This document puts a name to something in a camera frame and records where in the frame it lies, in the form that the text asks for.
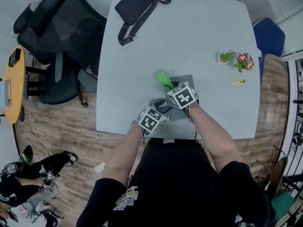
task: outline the yellow round table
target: yellow round table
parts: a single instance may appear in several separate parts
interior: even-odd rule
[[[10,107],[4,109],[5,117],[11,124],[15,123],[21,113],[23,94],[24,94],[24,82],[25,82],[25,56],[24,50],[21,46],[17,46],[10,54],[17,49],[21,49],[20,60],[14,65],[9,67],[9,58],[4,67],[4,73],[2,80],[10,82]]]

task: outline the black shoulder bag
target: black shoulder bag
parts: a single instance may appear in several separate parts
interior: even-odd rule
[[[145,23],[148,17],[152,14],[154,9],[157,6],[158,1],[162,4],[169,4],[171,0],[121,0],[115,6],[115,10],[121,16],[124,21],[122,28],[120,29],[118,40],[120,45],[124,46],[125,44],[133,41],[133,38],[136,36],[136,33]],[[133,25],[129,35],[125,38],[125,34],[130,25]]]

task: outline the small succulent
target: small succulent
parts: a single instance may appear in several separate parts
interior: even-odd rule
[[[220,60],[224,63],[231,61],[234,54],[235,52],[231,52],[231,51],[228,51],[227,53],[223,52],[220,54]]]
[[[234,67],[237,67],[240,73],[242,72],[242,70],[252,70],[253,66],[254,62],[252,61],[252,57],[250,54],[238,54],[237,63],[235,63]]]

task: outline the yellow pen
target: yellow pen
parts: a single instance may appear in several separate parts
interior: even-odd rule
[[[243,84],[243,83],[245,83],[245,80],[231,82],[231,84],[233,84],[233,85]]]

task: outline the potted plant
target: potted plant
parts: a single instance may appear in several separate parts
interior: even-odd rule
[[[239,53],[234,61],[234,67],[238,68],[238,71],[241,73],[243,70],[252,70],[254,62],[250,54],[244,52]]]
[[[218,62],[222,64],[228,64],[229,61],[233,60],[235,52],[228,51],[227,53],[220,53],[218,55]]]

